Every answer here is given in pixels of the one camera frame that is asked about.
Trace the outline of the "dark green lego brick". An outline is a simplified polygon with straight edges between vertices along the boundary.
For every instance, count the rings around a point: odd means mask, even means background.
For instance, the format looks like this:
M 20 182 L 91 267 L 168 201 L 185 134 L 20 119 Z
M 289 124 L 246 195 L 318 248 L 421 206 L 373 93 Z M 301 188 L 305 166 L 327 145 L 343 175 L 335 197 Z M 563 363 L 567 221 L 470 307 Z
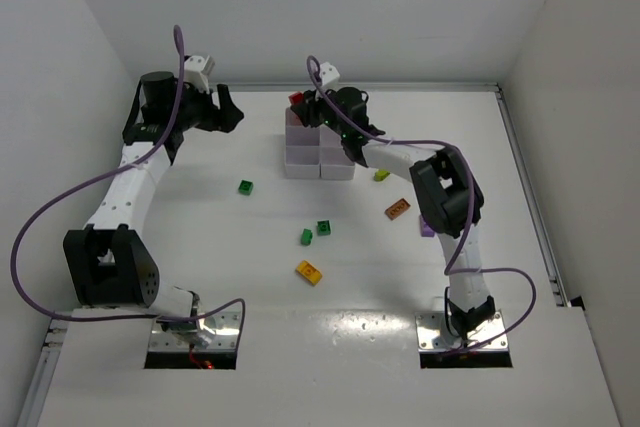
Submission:
M 316 227 L 319 236 L 328 236 L 331 234 L 331 224 L 329 220 L 318 221 Z

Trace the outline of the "lime green lego brick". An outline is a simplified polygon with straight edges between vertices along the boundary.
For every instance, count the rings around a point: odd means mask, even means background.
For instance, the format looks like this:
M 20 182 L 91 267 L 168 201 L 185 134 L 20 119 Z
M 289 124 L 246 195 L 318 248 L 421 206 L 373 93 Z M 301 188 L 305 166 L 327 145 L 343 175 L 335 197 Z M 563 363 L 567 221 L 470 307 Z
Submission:
M 304 229 L 300 236 L 300 244 L 309 246 L 312 243 L 313 232 L 310 229 Z

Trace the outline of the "orange-brown long lego brick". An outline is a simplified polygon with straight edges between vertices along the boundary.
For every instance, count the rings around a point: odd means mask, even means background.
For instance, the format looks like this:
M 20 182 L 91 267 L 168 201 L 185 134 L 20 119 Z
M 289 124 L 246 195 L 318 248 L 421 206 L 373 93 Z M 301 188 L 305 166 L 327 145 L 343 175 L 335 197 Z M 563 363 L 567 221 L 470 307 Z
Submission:
M 389 220 L 395 220 L 410 209 L 411 205 L 404 198 L 399 199 L 389 206 L 385 211 L 385 215 Z

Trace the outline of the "yellow lego brick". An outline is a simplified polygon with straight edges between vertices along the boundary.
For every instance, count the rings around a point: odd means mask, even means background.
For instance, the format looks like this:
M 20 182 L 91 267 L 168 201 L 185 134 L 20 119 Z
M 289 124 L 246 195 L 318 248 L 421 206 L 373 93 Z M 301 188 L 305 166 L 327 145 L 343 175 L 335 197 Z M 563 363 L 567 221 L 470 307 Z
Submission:
M 300 262 L 295 272 L 313 286 L 316 286 L 323 278 L 322 272 L 307 260 Z

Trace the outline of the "purple square lego brick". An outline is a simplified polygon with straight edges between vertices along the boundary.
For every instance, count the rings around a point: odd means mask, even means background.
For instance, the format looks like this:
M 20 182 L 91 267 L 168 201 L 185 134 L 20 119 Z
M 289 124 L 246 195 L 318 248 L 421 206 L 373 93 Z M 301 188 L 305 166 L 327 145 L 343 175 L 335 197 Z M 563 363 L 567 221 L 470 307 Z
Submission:
M 419 216 L 420 234 L 422 237 L 433 238 L 435 231 L 427 224 L 422 216 Z

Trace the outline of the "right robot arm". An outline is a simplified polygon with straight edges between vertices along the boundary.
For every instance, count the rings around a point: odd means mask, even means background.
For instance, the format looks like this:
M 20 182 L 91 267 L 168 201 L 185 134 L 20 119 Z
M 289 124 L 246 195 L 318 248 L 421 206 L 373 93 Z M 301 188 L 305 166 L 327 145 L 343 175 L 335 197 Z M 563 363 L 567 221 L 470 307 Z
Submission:
M 308 90 L 289 97 L 290 108 L 305 127 L 336 133 L 347 157 L 382 169 L 413 186 L 420 214 L 437 234 L 449 279 L 449 327 L 463 341 L 491 319 L 495 301 L 482 273 L 477 225 L 483 194 L 459 151 L 440 141 L 425 143 L 384 139 L 367 113 L 368 94 L 343 87 L 325 94 Z

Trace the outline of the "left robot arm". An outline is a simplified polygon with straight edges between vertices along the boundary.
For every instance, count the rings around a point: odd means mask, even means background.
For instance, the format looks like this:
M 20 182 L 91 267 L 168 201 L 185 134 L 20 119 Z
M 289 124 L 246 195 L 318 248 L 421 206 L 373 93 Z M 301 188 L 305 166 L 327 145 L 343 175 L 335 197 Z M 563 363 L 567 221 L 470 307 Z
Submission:
M 229 133 L 243 120 L 225 84 L 200 91 L 170 72 L 143 75 L 123 129 L 122 172 L 81 229 L 63 239 L 79 302 L 163 319 L 197 313 L 197 295 L 165 283 L 142 240 L 157 187 L 174 164 L 186 131 Z

